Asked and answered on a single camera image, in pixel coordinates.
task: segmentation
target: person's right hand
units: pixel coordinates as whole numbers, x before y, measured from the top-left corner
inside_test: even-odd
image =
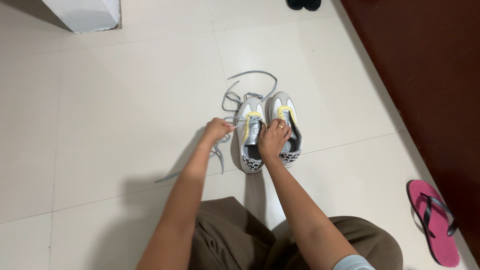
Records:
[[[291,135],[292,129],[287,126],[285,120],[280,118],[273,120],[267,129],[265,129],[265,125],[262,125],[258,137],[258,151],[262,156],[262,161],[265,163],[280,160],[278,155]]]

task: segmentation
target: hand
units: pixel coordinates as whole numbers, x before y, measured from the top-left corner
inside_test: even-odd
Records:
[[[266,164],[270,161],[280,160],[278,155],[291,135],[292,129],[287,126],[285,120],[280,118],[273,120],[266,130],[265,125],[262,125],[258,137],[258,151],[262,156],[262,161]]]
[[[213,146],[218,140],[223,139],[225,135],[235,130],[235,127],[227,123],[227,121],[215,117],[207,123],[201,142],[205,142]]]

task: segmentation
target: flip-flop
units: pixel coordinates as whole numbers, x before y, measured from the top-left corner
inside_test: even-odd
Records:
[[[455,267],[460,256],[453,240],[456,231],[455,220],[448,224],[447,212],[450,209],[443,203],[437,191],[422,180],[411,180],[407,183],[407,194],[410,203],[421,220],[428,247],[433,258],[446,267]]]

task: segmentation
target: silver shoe tongue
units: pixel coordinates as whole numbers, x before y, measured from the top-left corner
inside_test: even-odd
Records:
[[[261,127],[260,122],[248,123],[248,136],[245,145],[258,145],[258,135]]]
[[[291,123],[291,120],[290,120],[290,112],[288,110],[283,111],[283,117],[285,118],[285,122],[287,122],[287,126],[292,127],[292,123]],[[293,129],[292,129],[292,136],[290,138],[292,138],[294,140],[297,139],[297,135],[293,132]]]

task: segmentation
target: person's left hand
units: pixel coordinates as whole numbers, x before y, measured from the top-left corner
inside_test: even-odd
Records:
[[[214,145],[218,140],[223,139],[225,135],[233,130],[235,130],[234,126],[223,119],[215,117],[207,123],[200,141],[206,141],[209,144]]]

